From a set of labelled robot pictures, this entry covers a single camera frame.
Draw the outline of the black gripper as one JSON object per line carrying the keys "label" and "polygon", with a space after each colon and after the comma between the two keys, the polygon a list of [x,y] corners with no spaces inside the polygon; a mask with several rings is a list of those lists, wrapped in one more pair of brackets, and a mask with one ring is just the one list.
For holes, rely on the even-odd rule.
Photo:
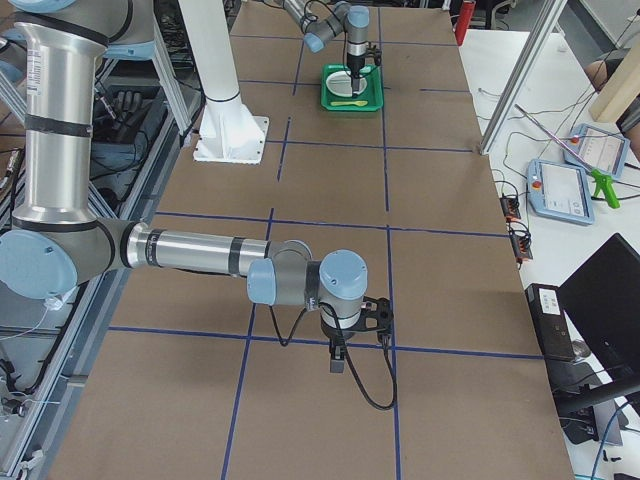
{"label": "black gripper", "polygon": [[351,75],[350,77],[351,95],[358,96],[360,95],[360,77],[359,76],[361,75],[361,70],[363,68],[363,56],[347,55],[346,67],[348,68]]}
{"label": "black gripper", "polygon": [[347,357],[343,346],[357,334],[357,331],[351,328],[338,329],[337,327],[329,325],[324,320],[322,320],[320,324],[322,332],[329,340],[330,372],[343,373]]}

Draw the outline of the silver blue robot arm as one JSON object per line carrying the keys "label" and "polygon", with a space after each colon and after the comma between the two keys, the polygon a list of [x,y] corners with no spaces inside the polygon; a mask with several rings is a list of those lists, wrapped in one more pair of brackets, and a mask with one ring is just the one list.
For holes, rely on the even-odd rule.
{"label": "silver blue robot arm", "polygon": [[311,12],[312,1],[277,1],[276,4],[298,24],[305,44],[313,53],[321,51],[340,34],[345,35],[344,66],[350,78],[350,93],[355,97],[363,81],[361,70],[365,67],[369,46],[369,9],[346,1],[339,1],[333,7],[320,1],[329,11],[324,19],[320,19]]}
{"label": "silver blue robot arm", "polygon": [[1,238],[1,279],[32,299],[63,294],[119,268],[153,266],[243,277],[255,304],[318,311],[330,369],[352,363],[346,342],[366,326],[365,261],[338,250],[314,261],[300,241],[270,242],[154,229],[88,206],[94,78],[109,49],[155,51],[149,1],[18,1],[27,42],[26,193]]}

